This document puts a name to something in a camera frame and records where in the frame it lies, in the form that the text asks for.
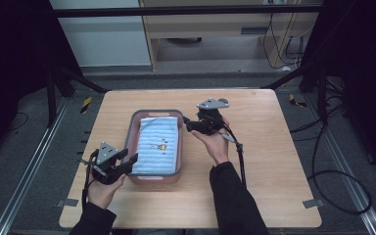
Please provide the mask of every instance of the person's right hand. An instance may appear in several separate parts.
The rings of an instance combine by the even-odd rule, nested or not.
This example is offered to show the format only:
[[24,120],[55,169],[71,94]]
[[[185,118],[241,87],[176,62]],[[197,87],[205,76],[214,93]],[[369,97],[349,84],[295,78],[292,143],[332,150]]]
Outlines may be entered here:
[[205,135],[196,130],[192,130],[191,133],[201,140],[207,148],[209,155],[213,158],[216,165],[228,162],[228,141],[221,136],[221,133],[227,134],[225,129],[220,129],[213,135]]

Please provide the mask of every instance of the gray floor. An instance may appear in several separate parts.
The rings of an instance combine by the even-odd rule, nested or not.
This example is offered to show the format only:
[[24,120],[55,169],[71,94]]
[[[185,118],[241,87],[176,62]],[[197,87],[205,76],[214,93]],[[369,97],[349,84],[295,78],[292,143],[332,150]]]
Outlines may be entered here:
[[[124,72],[123,74],[88,78],[110,89],[173,89],[173,88],[219,88],[219,87],[260,87],[282,77],[285,72],[273,70],[268,66],[261,45],[256,38],[204,38],[198,44],[185,41],[162,42],[159,63],[156,71]],[[295,93],[299,101],[310,103],[308,98],[314,94],[301,96],[296,92],[298,79],[285,84],[277,96],[290,129],[315,120],[311,108],[291,105],[289,94]],[[68,98],[66,114],[33,179],[15,217],[11,230],[23,234],[55,234],[67,232],[58,220],[61,208],[55,207],[59,199],[69,193],[73,177],[78,167],[79,152],[85,148],[85,140],[97,116],[102,94],[87,87],[74,84],[76,92]],[[92,103],[85,115],[79,113],[83,100],[91,96]],[[339,105],[331,100],[331,107]],[[19,112],[28,116],[26,124],[8,131],[0,145],[0,215],[10,201],[18,182],[28,166],[41,137],[46,130],[47,108],[45,90],[39,90],[20,101]],[[337,141],[353,175],[365,184],[372,195],[373,210],[376,212],[376,165],[369,164],[360,141],[349,120],[343,116],[345,110],[329,118],[328,130]],[[12,127],[19,126],[25,115],[18,115]],[[293,134],[296,140],[310,138],[319,131],[315,126],[306,131]],[[314,140],[295,141],[298,154],[306,175],[311,174],[311,158]],[[316,169],[339,169],[331,148],[322,137],[316,155]],[[318,178],[322,191],[334,202],[349,210],[355,210],[353,197],[343,177],[322,175]],[[316,199],[317,190],[310,181]],[[272,234],[370,234],[364,218],[338,211],[327,204],[319,208],[323,223],[316,229],[270,229]]]

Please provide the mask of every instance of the table surface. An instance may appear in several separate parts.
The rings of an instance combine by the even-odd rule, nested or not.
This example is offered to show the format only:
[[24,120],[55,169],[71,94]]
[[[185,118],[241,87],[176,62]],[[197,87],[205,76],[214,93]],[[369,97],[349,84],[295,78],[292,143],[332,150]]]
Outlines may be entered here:
[[[244,144],[247,186],[267,227],[313,228],[321,224],[317,208],[306,209],[313,198],[276,94],[264,89],[130,90],[108,92],[84,151],[86,159],[102,141],[121,149],[131,116],[137,110],[172,110],[197,119],[196,105],[225,98],[220,109],[238,141]],[[239,171],[235,145],[230,161]],[[135,185],[128,178],[109,206],[116,228],[216,228],[209,173],[213,161],[203,143],[184,128],[181,177],[171,185]],[[62,227],[74,227],[81,216],[81,164],[69,193],[77,207],[64,207]]]

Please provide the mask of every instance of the human hand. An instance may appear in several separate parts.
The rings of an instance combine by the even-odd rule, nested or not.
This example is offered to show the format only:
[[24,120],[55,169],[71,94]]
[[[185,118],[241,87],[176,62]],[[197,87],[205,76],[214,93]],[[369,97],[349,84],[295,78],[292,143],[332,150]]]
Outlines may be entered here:
[[94,180],[93,174],[90,171],[89,182],[92,183],[90,183],[88,187],[88,202],[105,210],[112,202],[113,195],[115,194],[116,190],[118,190],[118,188],[123,185],[123,180],[125,177],[126,175],[123,174],[115,183],[106,185],[97,180]]
[[[227,125],[229,124],[225,117],[223,117],[223,120]],[[216,165],[229,161],[228,141],[221,136],[221,134],[227,134],[225,129],[222,128],[213,135],[205,135],[196,130],[192,130],[191,133],[206,145],[207,151]]]

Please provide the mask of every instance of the folded towel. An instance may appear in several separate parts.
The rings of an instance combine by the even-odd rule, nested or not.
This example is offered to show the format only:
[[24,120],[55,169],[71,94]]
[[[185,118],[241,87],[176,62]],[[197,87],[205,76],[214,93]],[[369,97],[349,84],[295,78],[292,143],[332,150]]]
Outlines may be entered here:
[[146,117],[140,120],[138,161],[132,173],[175,173],[178,154],[178,118]]

